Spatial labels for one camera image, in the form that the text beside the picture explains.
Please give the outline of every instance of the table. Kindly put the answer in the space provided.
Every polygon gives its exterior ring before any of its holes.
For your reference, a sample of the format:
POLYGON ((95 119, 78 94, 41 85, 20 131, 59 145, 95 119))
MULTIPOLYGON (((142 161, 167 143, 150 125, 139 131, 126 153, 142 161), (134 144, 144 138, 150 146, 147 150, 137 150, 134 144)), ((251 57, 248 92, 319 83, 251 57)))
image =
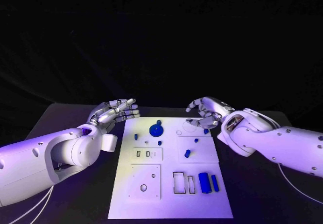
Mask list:
MULTIPOLYGON (((52 104, 43 113, 28 139, 61 131, 84 124, 95 105, 52 104)), ((195 117, 198 110, 185 112, 183 108, 140 107, 143 117, 195 117)), ((281 112, 263 112, 283 125, 290 125, 281 112)), ((113 223, 178 223, 178 219, 160 220, 108 220, 114 177, 120 156, 124 123, 118 123, 111 134, 118 136, 114 153, 101 151, 97 162, 77 175, 54 187, 49 203, 38 218, 36 224, 113 224, 113 223)), ((250 157, 240 156, 217 139, 219 127, 212 129, 215 146, 221 161, 222 176, 231 202, 234 219, 204 219, 202 223, 322 223, 323 205, 307 199, 287 183, 279 167, 255 152, 250 157)), ((309 185, 306 193, 317 200, 322 182, 312 177, 284 168, 294 183, 309 185)), ((28 200, 0 208, 0 223, 13 221, 39 202, 48 190, 28 200)), ((42 206, 18 222, 31 223, 42 206)), ((195 219, 180 222, 196 223, 195 219)))

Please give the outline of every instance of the rectangular hole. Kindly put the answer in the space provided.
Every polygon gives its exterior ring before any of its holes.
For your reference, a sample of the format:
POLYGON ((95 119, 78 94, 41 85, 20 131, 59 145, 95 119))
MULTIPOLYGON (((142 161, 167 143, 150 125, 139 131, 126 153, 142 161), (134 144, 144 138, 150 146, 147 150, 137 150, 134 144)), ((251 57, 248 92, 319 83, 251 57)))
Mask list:
POLYGON ((173 193, 186 194, 183 172, 173 172, 173 193))
POLYGON ((193 177, 192 176, 188 176, 188 184, 189 184, 189 193, 195 194, 193 177))

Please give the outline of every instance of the oval hole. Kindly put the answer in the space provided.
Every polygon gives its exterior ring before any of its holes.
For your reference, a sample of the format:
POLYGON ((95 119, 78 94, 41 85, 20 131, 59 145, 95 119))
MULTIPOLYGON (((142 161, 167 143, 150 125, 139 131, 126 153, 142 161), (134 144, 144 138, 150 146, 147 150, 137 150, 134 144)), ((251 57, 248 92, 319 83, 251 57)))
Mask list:
POLYGON ((146 184, 143 184, 143 185, 140 186, 140 190, 142 190, 142 191, 146 191, 146 190, 147 190, 147 186, 146 186, 146 184))
POLYGON ((5 168, 5 161, 0 160, 0 169, 3 169, 3 168, 5 168))
POLYGON ((33 153, 33 155, 35 155, 36 157, 39 157, 39 149, 38 149, 38 148, 33 148, 33 149, 32 149, 32 153, 33 153))

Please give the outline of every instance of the robotic arm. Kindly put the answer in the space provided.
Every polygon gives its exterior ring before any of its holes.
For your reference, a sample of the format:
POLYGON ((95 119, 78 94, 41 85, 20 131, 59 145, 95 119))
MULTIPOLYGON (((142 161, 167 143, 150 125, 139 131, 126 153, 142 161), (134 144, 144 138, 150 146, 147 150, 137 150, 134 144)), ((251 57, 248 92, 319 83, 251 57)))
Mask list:
POLYGON ((186 122, 215 128, 222 122, 218 139, 242 156, 258 151, 268 160, 304 173, 323 177, 323 133, 279 123, 251 109, 235 111, 212 97, 195 100, 186 109, 199 106, 204 119, 186 122))
POLYGON ((0 207, 42 192, 114 152, 117 122, 140 117, 134 99, 101 103, 87 124, 0 148, 0 207), (54 168, 54 162, 62 163, 54 168))

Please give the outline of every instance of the cable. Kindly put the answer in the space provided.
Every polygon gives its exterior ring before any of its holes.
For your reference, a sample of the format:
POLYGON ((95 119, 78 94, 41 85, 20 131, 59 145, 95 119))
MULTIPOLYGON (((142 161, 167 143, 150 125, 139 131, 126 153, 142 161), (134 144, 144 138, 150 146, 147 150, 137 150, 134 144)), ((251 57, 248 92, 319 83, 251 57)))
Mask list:
POLYGON ((297 189, 297 187, 292 184, 290 180, 287 179, 283 170, 281 170, 281 174, 283 174, 283 176, 284 176, 287 182, 290 183, 290 185, 294 187, 294 189, 296 189, 296 190, 297 190, 306 197, 309 197, 313 201, 316 201, 316 202, 319 202, 320 204, 323 204, 323 202, 320 202, 320 201, 317 201, 316 199, 313 199, 309 195, 306 195, 306 194, 297 189))
POLYGON ((32 209, 18 218, 18 219, 15 219, 9 224, 13 224, 13 223, 16 223, 32 211, 33 211, 33 209, 39 206, 39 204, 42 203, 42 201, 45 200, 45 198, 46 198, 46 196, 51 194, 51 192, 52 192, 52 189, 54 189, 54 186, 51 187, 51 189, 49 189, 49 192, 48 192, 48 194, 43 196, 43 198, 42 198, 42 200, 38 202, 38 204, 32 207, 32 209))
POLYGON ((43 209, 45 209, 45 207, 46 207, 46 204, 48 204, 48 202, 49 202, 49 198, 51 198, 51 195, 52 195, 52 189, 54 189, 54 186, 52 186, 52 188, 51 188, 51 190, 49 190, 51 193, 49 193, 49 197, 48 197, 46 203, 45 203, 45 205, 43 205, 43 207, 42 207, 42 210, 41 210, 41 212, 39 212, 36 218, 35 218, 33 221, 31 222, 31 224, 33 224, 33 222, 36 221, 36 219, 38 219, 38 217, 39 217, 39 215, 41 215, 41 213, 42 213, 42 211, 43 211, 43 209))

